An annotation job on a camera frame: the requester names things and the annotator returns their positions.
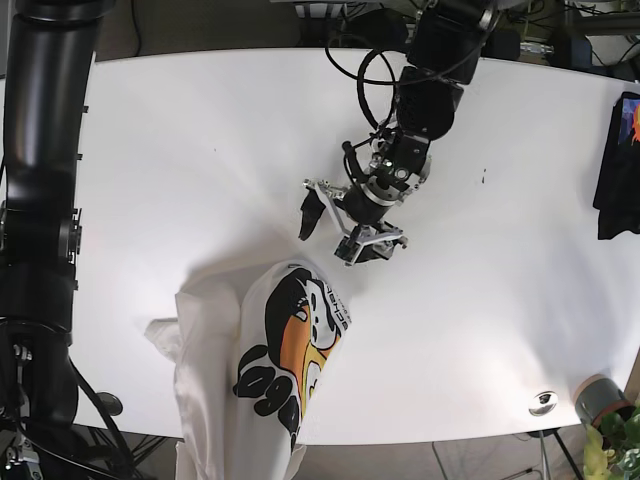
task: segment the cable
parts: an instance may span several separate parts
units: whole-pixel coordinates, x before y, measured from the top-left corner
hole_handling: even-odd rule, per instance
[[[159,437],[158,441],[156,443],[154,443],[153,446],[149,447],[147,450],[145,450],[143,453],[141,453],[139,457],[137,457],[135,459],[135,461],[133,462],[133,465],[135,467],[140,465],[142,462],[144,462],[149,457],[149,455],[151,455],[158,448],[160,448],[160,446],[166,441],[167,441],[167,438]]]
[[[136,32],[136,38],[138,39],[138,47],[134,57],[139,57],[142,51],[142,35],[140,34],[140,26],[138,25],[138,15],[136,13],[136,0],[130,0],[131,2],[131,22],[133,22],[133,29]]]
[[[517,433],[513,433],[511,436],[515,437],[517,440],[520,440],[521,442],[528,442],[529,440],[531,440],[531,437],[527,437],[526,440],[521,439]]]
[[[135,446],[133,450],[131,450],[131,452],[135,455],[138,450],[141,450],[142,448],[144,448],[144,446],[146,446],[144,445],[144,442],[146,442],[149,439],[149,437],[150,435],[145,435],[144,438],[140,440],[140,443],[138,443],[138,445]]]
[[[118,426],[111,418],[111,415],[109,415],[109,412],[104,406],[104,403],[102,403],[102,400],[100,400],[100,397],[98,397],[98,394],[93,390],[93,388],[91,388],[91,385],[89,385],[89,383],[85,380],[85,378],[80,374],[80,372],[78,371],[76,366],[73,364],[73,362],[71,360],[69,360],[69,362],[71,363],[71,368],[73,368],[73,371],[76,375],[76,379],[78,380],[78,385],[80,386],[80,389],[89,398],[93,406],[96,407],[96,410],[98,410],[98,413],[102,418],[102,421],[105,423],[105,425],[109,429],[109,433],[111,433],[111,435],[113,436],[113,439],[116,442],[118,450],[120,450],[122,455],[125,457],[125,461],[128,464],[132,464],[133,454],[131,453],[131,450],[129,450],[129,445],[127,445],[127,442],[122,436],[122,433],[120,432],[120,430],[118,429]]]
[[[449,477],[447,477],[447,472],[444,471],[444,467],[442,466],[442,462],[440,461],[440,455],[438,455],[438,450],[436,450],[436,442],[431,442],[431,450],[433,450],[433,453],[436,456],[436,460],[438,461],[438,466],[440,467],[440,472],[442,473],[442,477],[444,478],[444,480],[449,480]]]
[[[620,65],[622,62],[624,62],[624,59],[627,58],[627,55],[629,55],[629,53],[631,52],[631,50],[633,50],[635,47],[637,47],[638,45],[640,45],[640,40],[638,40],[637,42],[635,42],[633,45],[631,45],[626,52],[624,52],[624,54],[620,57],[620,60],[618,60],[618,63],[616,63],[616,66]]]
[[[380,57],[382,57],[382,60],[384,60],[384,63],[387,66],[387,69],[389,70],[389,74],[391,75],[391,81],[394,83],[393,96],[391,97],[391,108],[389,110],[389,115],[387,115],[386,120],[382,124],[377,122],[375,117],[373,116],[373,113],[369,108],[369,102],[367,102],[367,97],[364,90],[364,76],[367,73],[367,68],[369,68],[369,65],[371,65],[371,62],[378,55],[380,55]],[[362,113],[367,119],[367,121],[369,122],[369,124],[375,129],[380,129],[380,130],[384,129],[389,124],[389,122],[391,121],[391,118],[393,117],[393,111],[395,109],[395,98],[398,93],[397,92],[398,87],[396,87],[395,83],[396,83],[396,76],[393,73],[393,68],[391,67],[391,64],[389,63],[387,58],[384,56],[384,54],[378,53],[375,50],[371,50],[369,53],[367,53],[367,55],[364,57],[364,60],[360,64],[360,68],[358,69],[358,79],[356,81],[356,89],[358,91],[358,104],[360,105],[360,110],[362,110]]]
[[[95,433],[98,437],[100,437],[100,439],[106,443],[107,445],[109,445],[110,447],[116,448],[115,443],[113,443],[113,441],[105,434],[103,433],[101,430],[99,429],[95,429]]]
[[[531,473],[537,473],[538,478],[542,480],[542,472],[532,467],[527,468],[526,470],[523,470],[521,472],[514,473],[513,475],[509,475],[508,477],[501,478],[500,480],[515,480],[516,478],[524,477],[525,475],[529,475]]]
[[[85,463],[81,460],[77,460],[71,456],[56,452],[54,450],[51,450],[47,447],[44,447],[40,442],[36,441],[33,439],[33,437],[29,436],[29,434],[25,431],[25,429],[22,427],[22,421],[28,420],[27,419],[18,419],[15,421],[15,425],[16,425],[16,429],[24,436],[24,438],[26,438],[27,440],[29,440],[35,447],[37,447],[39,450],[42,450],[44,453],[46,453],[47,455],[50,455],[52,457],[57,458],[58,460],[62,460],[63,462],[66,462],[70,465],[73,465],[75,467],[81,468],[83,470],[86,470],[87,472],[96,474],[96,475],[100,475],[102,477],[105,478],[109,478],[111,480],[129,480],[129,479],[124,479],[121,477],[116,477],[115,475],[112,475],[110,472],[103,470],[102,468],[98,468],[98,467],[94,467],[93,465],[89,465],[88,463]]]
[[[405,85],[416,85],[418,83],[422,83],[422,82],[427,82],[430,80],[436,80],[440,77],[442,77],[443,75],[447,75],[448,73],[453,72],[455,69],[457,69],[458,67],[460,67],[460,65],[464,64],[465,62],[467,62],[471,57],[473,57],[473,55],[475,55],[476,53],[478,53],[480,50],[482,50],[482,48],[484,47],[485,42],[487,41],[487,39],[489,38],[489,36],[491,35],[491,32],[493,31],[493,28],[496,26],[496,24],[498,23],[498,20],[500,19],[500,13],[498,12],[497,14],[494,13],[493,16],[493,20],[491,22],[491,24],[489,25],[489,28],[487,28],[487,31],[483,34],[483,36],[481,37],[480,41],[478,42],[478,45],[473,48],[472,50],[470,50],[461,60],[457,61],[456,63],[454,63],[453,65],[451,65],[450,67],[440,71],[440,72],[430,72],[430,73],[426,73],[424,77],[422,78],[418,78],[415,80],[406,80],[404,82],[400,81],[400,82],[396,82],[396,81],[380,81],[380,80],[370,80],[367,78],[363,78],[362,81],[363,83],[367,84],[367,85],[383,85],[383,86],[397,86],[397,87],[401,87],[401,86],[405,86]],[[345,70],[344,68],[342,68],[342,66],[340,64],[338,64],[335,59],[331,56],[331,52],[329,51],[329,47],[331,46],[331,43],[333,43],[333,41],[336,39],[337,37],[333,37],[329,40],[329,43],[325,46],[324,48],[324,52],[327,56],[327,58],[329,59],[329,61],[331,62],[331,64],[343,75],[351,78],[352,80],[356,80],[358,81],[358,77],[356,75],[354,75],[353,73]],[[377,51],[377,54],[380,55],[382,53],[385,53],[389,50],[379,50]]]
[[[554,430],[553,436],[556,437],[558,445],[560,445],[560,448],[562,449],[562,453],[564,453],[564,456],[567,457],[567,461],[569,462],[569,465],[571,465],[571,469],[573,470],[573,473],[576,474],[576,478],[578,480],[584,480],[584,477],[582,476],[580,469],[576,465],[576,462],[573,461],[573,457],[569,453],[569,450],[567,450],[567,446],[562,441],[562,437],[560,437],[560,434],[558,433],[557,430]]]

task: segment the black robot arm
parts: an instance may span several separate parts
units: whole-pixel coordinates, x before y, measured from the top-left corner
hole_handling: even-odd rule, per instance
[[[300,239],[307,240],[329,209],[342,240],[335,255],[347,266],[375,259],[388,260],[396,246],[407,246],[399,228],[384,220],[393,207],[415,193],[429,176],[431,142],[449,132],[455,112],[471,83],[480,50],[494,29],[499,13],[492,0],[427,0],[399,81],[372,81],[364,77],[367,67],[384,52],[369,52],[357,75],[342,73],[357,81],[363,114],[376,131],[358,145],[343,144],[344,165],[351,185],[332,186],[326,181],[306,180],[309,190],[302,205]],[[391,115],[376,122],[364,97],[364,85],[394,87]],[[368,166],[363,169],[356,155],[371,146]]]

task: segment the cartoon penguin graphic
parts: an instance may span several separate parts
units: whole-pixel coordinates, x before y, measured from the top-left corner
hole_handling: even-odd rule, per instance
[[[349,323],[342,302],[306,268],[295,268],[269,296],[265,307],[269,358],[295,377],[301,417]]]

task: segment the black cloth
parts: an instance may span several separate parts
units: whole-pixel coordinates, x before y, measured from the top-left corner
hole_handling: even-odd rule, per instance
[[[613,108],[593,201],[593,207],[600,210],[599,240],[611,240],[625,231],[640,233],[640,141],[634,140],[633,128],[626,138],[621,134],[621,124],[630,121],[628,114],[623,115],[625,99],[640,100],[640,95],[626,92]]]

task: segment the white table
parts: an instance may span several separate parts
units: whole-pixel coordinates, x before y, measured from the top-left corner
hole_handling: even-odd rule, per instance
[[[363,53],[336,56],[355,71]],[[345,269],[328,216],[297,240],[301,181],[346,181],[340,144],[369,131],[354,83],[323,52],[98,64],[80,149],[74,361],[122,400],[123,430],[180,436],[173,366],[144,339],[148,322],[174,317],[173,296],[194,276],[305,255],[347,300],[353,326],[300,441],[576,423],[572,390],[597,372],[623,386],[640,345],[640,237],[598,242],[591,208],[624,90],[640,87],[482,61],[453,130],[432,148],[427,184],[389,215],[409,249]],[[382,116],[389,89],[370,92]],[[529,401],[544,390],[560,403],[534,418]],[[101,425],[84,397],[77,421]]]

